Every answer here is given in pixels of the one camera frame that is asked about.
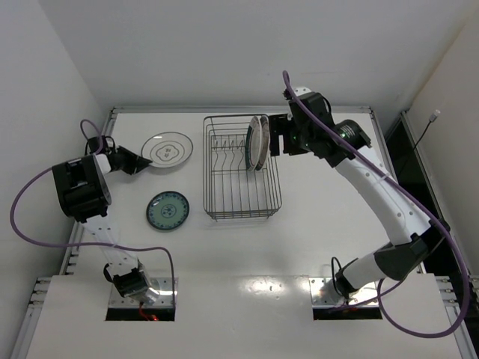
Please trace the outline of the green red rimmed plate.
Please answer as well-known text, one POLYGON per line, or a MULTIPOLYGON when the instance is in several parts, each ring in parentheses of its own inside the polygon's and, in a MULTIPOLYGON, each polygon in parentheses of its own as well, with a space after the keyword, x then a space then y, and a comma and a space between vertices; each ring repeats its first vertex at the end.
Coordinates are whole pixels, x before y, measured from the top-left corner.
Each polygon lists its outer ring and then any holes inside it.
POLYGON ((267 116, 260 117, 260 124, 262 129, 262 147, 260 150, 260 156, 258 163, 256 165, 255 170, 259 171, 263 168, 266 163, 266 158, 269 152, 269 144, 270 144, 270 132, 269 132, 269 119, 267 116))
POLYGON ((246 168, 254 171, 259 160, 263 146, 263 130, 259 117, 254 116, 248 126, 245 142, 246 168))

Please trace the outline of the clear glass plate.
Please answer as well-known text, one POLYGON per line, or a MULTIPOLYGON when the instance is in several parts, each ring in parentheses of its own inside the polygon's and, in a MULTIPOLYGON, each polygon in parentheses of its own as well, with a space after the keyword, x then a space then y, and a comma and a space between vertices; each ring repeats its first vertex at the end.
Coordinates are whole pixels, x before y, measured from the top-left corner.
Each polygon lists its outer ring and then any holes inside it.
POLYGON ((193 152, 192 140, 179 132, 162 132, 148 138, 141 156, 151 160, 155 168, 172 168, 186 162, 193 152))

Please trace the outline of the teal patterned small plate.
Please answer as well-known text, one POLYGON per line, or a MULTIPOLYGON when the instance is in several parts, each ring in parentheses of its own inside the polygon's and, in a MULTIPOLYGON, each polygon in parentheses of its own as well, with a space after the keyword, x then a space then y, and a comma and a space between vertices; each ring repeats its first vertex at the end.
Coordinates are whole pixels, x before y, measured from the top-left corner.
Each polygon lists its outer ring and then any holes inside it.
POLYGON ((183 194, 177 191, 164 191, 149 201, 146 219, 156 230, 172 231, 183 225, 189 211, 189 202, 183 194))

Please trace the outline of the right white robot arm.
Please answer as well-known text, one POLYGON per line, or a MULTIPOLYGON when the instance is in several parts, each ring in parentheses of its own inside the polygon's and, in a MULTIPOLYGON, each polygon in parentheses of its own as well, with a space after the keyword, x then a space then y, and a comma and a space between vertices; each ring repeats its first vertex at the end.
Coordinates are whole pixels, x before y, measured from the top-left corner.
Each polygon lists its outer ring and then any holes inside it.
POLYGON ((313 153, 326 160, 362 196, 388 237, 386 245, 333 274, 323 285, 324 300, 337 304, 370 282, 405 280, 436 249, 443 235, 422 209, 396 191, 395 181, 386 181, 389 172, 357 122, 335 123, 329 101, 309 88, 286 90, 284 97, 290 113, 269 119, 271 154, 313 153))

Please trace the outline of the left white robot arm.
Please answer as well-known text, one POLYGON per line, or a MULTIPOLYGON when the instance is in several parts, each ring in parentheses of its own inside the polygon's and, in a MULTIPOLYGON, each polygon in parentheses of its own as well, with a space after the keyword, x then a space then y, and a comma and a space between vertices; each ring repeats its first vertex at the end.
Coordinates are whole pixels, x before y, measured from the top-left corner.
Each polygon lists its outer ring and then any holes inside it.
POLYGON ((106 264, 104 275, 119 295, 140 304, 154 304, 159 289, 146 268, 130 250, 120 247, 119 229, 109 213, 112 196, 105 175, 123 171, 133 175, 147 168, 152 161, 118 147, 104 153, 88 154, 52 168, 59 204, 64 214, 74 218, 101 247, 106 264))

